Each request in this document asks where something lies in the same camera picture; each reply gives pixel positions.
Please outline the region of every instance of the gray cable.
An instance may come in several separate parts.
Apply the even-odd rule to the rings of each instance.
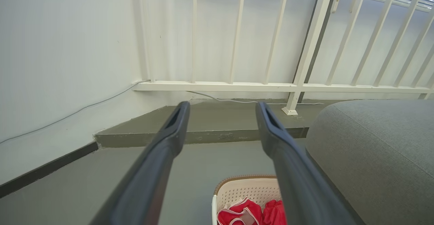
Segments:
[[[187,92],[194,93],[194,94],[200,94],[200,95],[203,95],[203,96],[206,96],[206,97],[209,97],[211,99],[218,100],[218,101],[231,101],[231,102],[237,102],[237,103],[258,103],[257,101],[221,100],[221,99],[217,99],[216,97],[212,97],[211,95],[199,93],[196,91],[187,91]],[[323,105],[323,104],[324,103],[320,103],[320,102],[317,102],[317,103],[297,103],[297,105]],[[286,105],[286,103],[267,103],[267,105]]]
[[[55,124],[55,123],[58,123],[58,122],[60,122],[60,121],[62,121],[62,120],[64,120],[64,119],[66,119],[66,118],[68,118],[68,117],[74,115],[74,114],[77,114],[77,113],[81,112],[82,110],[84,110],[84,109],[86,109],[86,108],[88,108],[88,107],[91,107],[91,106],[94,106],[94,105],[98,105],[98,104],[100,104],[100,103],[106,102],[107,100],[111,100],[111,99],[115,98],[116,96],[121,95],[121,94],[127,92],[128,90],[130,90],[132,87],[138,85],[139,83],[148,82],[148,81],[150,81],[150,80],[142,80],[142,81],[135,82],[133,85],[129,86],[129,88],[127,88],[126,90],[120,92],[119,94],[115,94],[114,96],[112,96],[112,97],[110,97],[110,98],[107,98],[107,99],[105,99],[105,100],[101,100],[101,101],[99,101],[99,102],[97,102],[97,103],[93,103],[93,104],[90,104],[90,105],[88,105],[88,106],[85,106],[85,107],[79,109],[78,111],[75,111],[74,113],[71,113],[70,115],[67,115],[66,117],[63,117],[63,118],[61,118],[61,119],[59,119],[59,120],[57,120],[57,121],[55,121],[55,122],[52,122],[52,123],[50,123],[50,124],[48,124],[48,125],[43,126],[43,127],[41,127],[41,128],[38,128],[38,129],[35,129],[35,130],[32,130],[32,131],[26,132],[26,133],[24,133],[24,134],[20,134],[20,135],[14,136],[14,137],[10,137],[10,138],[5,139],[5,140],[2,140],[2,141],[0,142],[0,144],[6,142],[6,141],[8,141],[8,140],[13,140],[13,139],[15,139],[15,138],[17,138],[17,137],[21,137],[21,136],[24,136],[24,135],[28,135],[28,134],[31,134],[31,133],[33,133],[33,132],[39,131],[39,130],[41,130],[41,129],[45,129],[46,127],[49,127],[49,126],[51,126],[51,125],[53,125],[53,124]],[[232,102],[238,102],[238,103],[257,103],[257,101],[220,100],[220,99],[217,99],[217,98],[212,97],[212,96],[210,96],[210,95],[202,94],[202,93],[195,92],[195,91],[187,91],[187,92],[191,92],[191,93],[194,93],[194,94],[200,94],[200,95],[203,95],[203,96],[206,96],[206,97],[212,98],[212,99],[214,99],[214,100],[218,100],[218,101],[232,101]],[[267,103],[267,104],[268,104],[268,105],[286,105],[285,103]],[[324,103],[298,103],[298,105],[318,105],[318,104],[324,104]]]
[[[12,140],[12,139],[15,139],[15,138],[17,138],[17,137],[21,137],[21,136],[24,136],[24,135],[28,135],[28,134],[31,134],[31,133],[33,133],[33,132],[39,131],[39,130],[41,130],[41,129],[45,129],[46,127],[49,127],[49,126],[51,126],[51,125],[53,125],[53,124],[55,124],[55,123],[58,123],[58,122],[60,122],[60,121],[62,121],[62,120],[64,120],[64,119],[66,119],[66,118],[68,118],[68,117],[70,117],[70,116],[72,116],[72,115],[74,115],[74,114],[76,114],[76,113],[81,112],[82,110],[84,110],[84,109],[86,109],[86,108],[88,108],[88,107],[91,107],[91,106],[94,106],[94,105],[98,105],[99,103],[103,103],[103,102],[105,102],[105,101],[107,101],[107,100],[111,100],[111,99],[115,98],[116,96],[121,95],[121,94],[127,92],[128,90],[130,90],[132,87],[136,86],[137,84],[139,84],[139,83],[143,83],[143,82],[147,82],[147,81],[150,81],[150,80],[142,80],[142,81],[138,81],[138,82],[134,83],[133,85],[131,85],[131,86],[130,86],[129,88],[127,88],[126,90],[120,92],[119,94],[116,94],[116,95],[114,95],[114,96],[112,96],[112,97],[110,97],[110,98],[107,98],[107,99],[105,99],[105,100],[99,101],[99,102],[97,102],[97,103],[93,103],[93,104],[91,104],[91,105],[85,106],[85,107],[83,107],[82,109],[80,109],[80,110],[78,110],[78,111],[76,111],[76,112],[74,112],[74,113],[72,113],[72,114],[70,114],[70,115],[67,115],[66,117],[63,117],[63,118],[61,118],[61,119],[59,119],[59,120],[57,120],[57,121],[55,121],[55,122],[52,122],[52,123],[50,123],[50,124],[48,124],[48,125],[45,125],[45,126],[39,128],[39,129],[35,129],[35,130],[30,131],[30,132],[26,132],[26,133],[24,133],[24,134],[17,135],[17,136],[15,136],[15,137],[10,137],[9,139],[2,140],[2,141],[0,142],[0,144],[6,142],[6,141],[8,141],[8,140]]]

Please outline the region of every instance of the laundry basket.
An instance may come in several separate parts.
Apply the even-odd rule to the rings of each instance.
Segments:
[[[281,200],[277,177],[274,175],[243,175],[221,181],[215,191],[212,203],[213,225],[217,225],[217,212],[227,203],[248,197],[264,209],[270,200]]]

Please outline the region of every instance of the railing baluster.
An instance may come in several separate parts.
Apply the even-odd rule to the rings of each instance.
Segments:
[[[192,28],[192,52],[191,52],[191,83],[196,82],[196,25],[197,25],[197,0],[193,0],[193,28]]]
[[[410,19],[413,16],[414,10],[416,10],[417,3],[419,3],[419,0],[411,0],[410,6],[408,7],[406,17],[404,18],[398,33],[396,34],[395,40],[392,43],[392,46],[390,47],[389,53],[386,56],[386,59],[383,62],[383,65],[380,68],[380,71],[378,72],[377,77],[374,81],[374,86],[377,87],[380,85],[381,78],[384,75],[384,72],[387,69],[387,66],[389,65],[390,61],[393,59],[393,56],[395,55],[395,51],[397,47],[399,46],[399,43],[401,42],[401,39],[406,32],[406,29],[408,27],[408,24],[410,23]]]
[[[354,78],[351,81],[351,85],[355,86],[357,84],[357,80],[360,77],[360,73],[363,69],[363,66],[366,63],[366,60],[371,53],[371,50],[374,46],[375,41],[380,34],[380,30],[383,28],[384,20],[386,20],[387,13],[389,13],[390,6],[392,5],[393,0],[386,0],[383,5],[383,10],[381,11],[380,18],[378,18],[377,24],[375,24],[374,31],[372,32],[371,38],[369,39],[368,45],[366,46],[366,50],[364,51],[363,57],[361,58],[360,64],[355,72]]]
[[[427,83],[427,88],[431,89],[431,91],[427,94],[420,94],[419,95],[419,100],[426,100],[430,97],[430,95],[432,94],[433,90],[434,90],[434,73],[431,75],[430,79],[428,80]]]
[[[429,62],[431,61],[431,59],[434,56],[434,45],[431,47],[430,52],[428,52],[427,57],[425,57],[425,60],[423,61],[422,65],[420,66],[419,71],[416,74],[416,77],[414,77],[413,82],[411,83],[412,87],[416,87],[417,84],[419,83],[420,78],[422,77],[423,72],[425,71],[425,69],[427,68]]]
[[[274,28],[273,39],[271,40],[270,53],[268,55],[267,67],[265,70],[264,84],[268,83],[268,79],[270,77],[270,67],[271,67],[271,62],[273,60],[274,49],[275,49],[274,46],[276,44],[277,39],[279,38],[280,27],[282,26],[282,19],[283,19],[283,14],[285,12],[286,4],[287,4],[287,0],[280,0],[280,12],[279,12],[279,16],[277,17],[276,27]]]
[[[241,29],[241,17],[243,15],[243,6],[244,6],[244,0],[239,0],[237,28],[235,29],[234,49],[232,50],[232,61],[231,61],[231,72],[230,72],[229,83],[234,82],[234,75],[235,75],[234,67],[238,55],[238,44],[240,43],[239,40],[240,40],[240,29]]]
[[[358,13],[360,11],[361,3],[363,0],[356,0],[354,4],[355,11],[353,10],[348,22],[347,28],[345,29],[344,36],[342,37],[341,44],[339,45],[338,53],[336,54],[335,61],[333,62],[332,69],[330,69],[329,77],[325,82],[327,85],[332,84],[332,79],[335,74],[336,68],[341,61],[342,53],[347,45],[348,39],[351,36],[352,29],[354,27],[355,21],[357,19]]]
[[[420,33],[419,33],[416,41],[414,42],[414,45],[411,48],[411,51],[410,51],[410,53],[407,56],[406,62],[402,66],[402,69],[399,72],[398,77],[396,78],[395,83],[393,84],[393,86],[398,87],[400,85],[402,79],[404,78],[404,76],[407,74],[408,68],[410,67],[410,65],[413,62],[413,57],[416,54],[417,49],[419,48],[419,46],[422,43],[423,39],[427,35],[427,32],[430,29],[433,20],[434,20],[434,9],[431,9],[431,12],[428,15],[428,19],[425,22],[425,24],[423,25],[422,30],[420,31]],[[416,78],[414,79],[413,83],[411,84],[412,87],[415,87],[416,84],[418,83],[418,81],[419,81],[420,77],[422,76],[422,73],[425,70],[427,64],[422,64],[422,67],[420,68],[420,70],[419,70]]]

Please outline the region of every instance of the red garment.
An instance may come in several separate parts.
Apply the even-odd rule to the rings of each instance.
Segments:
[[[271,200],[265,204],[261,225],[287,225],[285,209],[281,200]]]
[[[217,221],[220,225],[261,225],[262,209],[246,197],[225,205],[217,213]]]

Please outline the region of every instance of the gray floor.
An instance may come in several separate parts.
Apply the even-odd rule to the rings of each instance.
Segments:
[[[304,149],[303,141],[297,139]],[[142,150],[101,149],[0,199],[0,223],[88,224]],[[243,174],[274,174],[259,141],[184,146],[172,166],[159,224],[211,224],[216,185]]]

